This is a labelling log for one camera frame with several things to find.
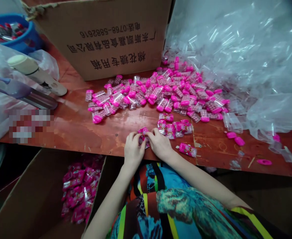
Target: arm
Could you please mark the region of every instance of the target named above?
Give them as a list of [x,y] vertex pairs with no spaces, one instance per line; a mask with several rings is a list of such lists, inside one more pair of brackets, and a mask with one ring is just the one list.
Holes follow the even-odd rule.
[[141,134],[136,134],[136,132],[132,132],[127,136],[124,149],[124,165],[89,224],[83,239],[105,238],[116,215],[122,209],[122,199],[125,197],[129,182],[134,176],[145,152],[146,140],[140,148],[138,146],[140,136]]
[[153,129],[153,132],[154,134],[150,132],[146,134],[149,137],[150,145],[154,153],[172,167],[192,187],[220,201],[228,209],[236,206],[250,208],[218,180],[175,152],[170,145],[169,139],[163,136],[157,128]]

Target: blue bucket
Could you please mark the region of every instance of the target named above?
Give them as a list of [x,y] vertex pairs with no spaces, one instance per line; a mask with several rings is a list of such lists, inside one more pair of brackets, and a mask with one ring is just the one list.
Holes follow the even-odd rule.
[[10,47],[14,50],[22,52],[28,55],[31,52],[40,50],[43,47],[43,40],[40,38],[39,34],[35,30],[35,25],[33,22],[28,22],[25,17],[21,14],[2,14],[0,15],[0,24],[18,22],[22,24],[25,28],[28,28],[23,35],[15,40],[0,43],[1,45]]

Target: open cardboard box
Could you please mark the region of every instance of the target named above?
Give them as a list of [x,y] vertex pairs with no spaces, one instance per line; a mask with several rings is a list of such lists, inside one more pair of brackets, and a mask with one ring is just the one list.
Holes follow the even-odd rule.
[[[62,178],[79,152],[41,149],[0,210],[0,238],[81,238],[85,223],[61,218]],[[123,160],[108,156],[103,165],[89,223],[115,181]]]

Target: hand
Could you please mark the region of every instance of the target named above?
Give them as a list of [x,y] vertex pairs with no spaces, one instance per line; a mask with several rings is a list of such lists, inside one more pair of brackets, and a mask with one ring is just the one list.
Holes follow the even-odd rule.
[[150,147],[153,152],[157,155],[157,157],[167,163],[174,152],[169,138],[162,135],[157,128],[154,128],[152,132],[146,132],[146,136],[149,138]]
[[125,160],[123,167],[132,174],[134,174],[138,169],[145,153],[146,140],[143,141],[140,147],[138,145],[138,140],[141,135],[142,134],[137,134],[137,132],[131,132],[126,138],[124,148]]

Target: person's left hand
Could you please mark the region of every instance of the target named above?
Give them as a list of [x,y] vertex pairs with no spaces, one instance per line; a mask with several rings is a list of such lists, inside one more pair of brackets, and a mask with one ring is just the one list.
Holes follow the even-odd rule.
[[123,167],[133,174],[138,169],[145,153],[146,140],[143,141],[140,147],[138,145],[138,140],[141,135],[142,134],[137,134],[137,132],[131,132],[126,138],[124,148],[125,161]]

